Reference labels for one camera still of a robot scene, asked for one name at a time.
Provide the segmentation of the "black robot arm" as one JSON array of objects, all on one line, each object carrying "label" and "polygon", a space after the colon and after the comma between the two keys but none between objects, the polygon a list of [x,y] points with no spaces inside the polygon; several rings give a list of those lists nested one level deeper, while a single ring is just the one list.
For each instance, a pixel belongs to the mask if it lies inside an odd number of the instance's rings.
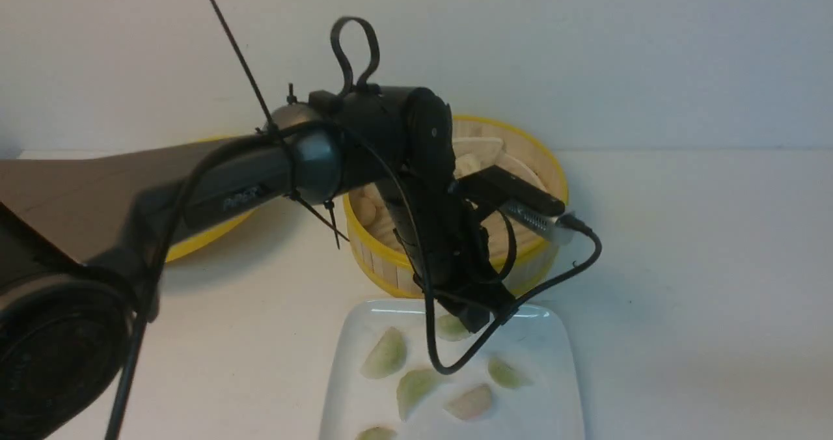
[{"label": "black robot arm", "polygon": [[2,438],[44,439],[121,369],[127,405],[169,249],[277,197],[377,186],[417,284],[479,331],[515,298],[452,175],[450,108],[426,88],[310,93],[255,135],[89,160],[2,161]]}]

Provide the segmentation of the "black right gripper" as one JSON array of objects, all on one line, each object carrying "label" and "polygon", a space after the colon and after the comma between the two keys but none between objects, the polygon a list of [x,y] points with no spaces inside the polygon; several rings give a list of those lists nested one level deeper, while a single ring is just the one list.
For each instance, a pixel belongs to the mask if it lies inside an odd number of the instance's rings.
[{"label": "black right gripper", "polygon": [[512,224],[504,224],[509,246],[500,270],[490,263],[482,224],[517,197],[516,176],[500,167],[461,178],[452,168],[402,167],[381,174],[379,191],[428,306],[439,303],[473,333],[517,312],[517,298],[504,284],[517,261]]}]

